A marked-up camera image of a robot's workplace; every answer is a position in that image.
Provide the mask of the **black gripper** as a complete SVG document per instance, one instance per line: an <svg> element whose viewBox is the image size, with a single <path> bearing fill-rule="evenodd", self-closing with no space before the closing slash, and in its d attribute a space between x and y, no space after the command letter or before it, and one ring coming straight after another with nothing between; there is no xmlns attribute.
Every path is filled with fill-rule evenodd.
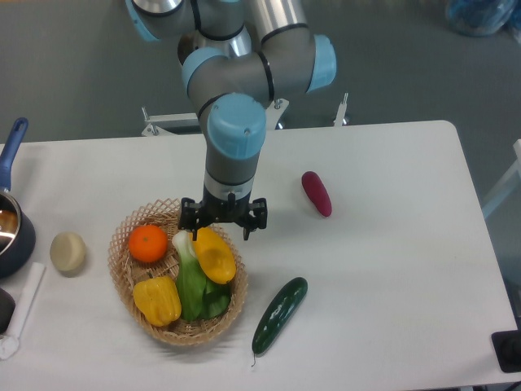
<svg viewBox="0 0 521 391"><path fill-rule="evenodd" d="M235 223L243 228L243 239L247 241L250 234L267 227L268 206L266 198L249 202L251 193L243 198L220 199L214 196L206 187L203 190L201 203L188 197L181 198L181 208L178 229L190 232L194 241L202 226L213 223Z"/></svg>

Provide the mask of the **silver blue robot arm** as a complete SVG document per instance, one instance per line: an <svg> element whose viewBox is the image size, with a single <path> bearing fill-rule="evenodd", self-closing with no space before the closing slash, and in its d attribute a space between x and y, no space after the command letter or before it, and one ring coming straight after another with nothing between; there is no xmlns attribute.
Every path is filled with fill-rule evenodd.
<svg viewBox="0 0 521 391"><path fill-rule="evenodd" d="M267 224L265 199L251 198L265 141L266 106L328 86L336 75L328 37L310 32L298 1L129 1L144 39L177 36L185 92L205 137L201 201L181 202L178 226L196 233L234 223L245 234Z"/></svg>

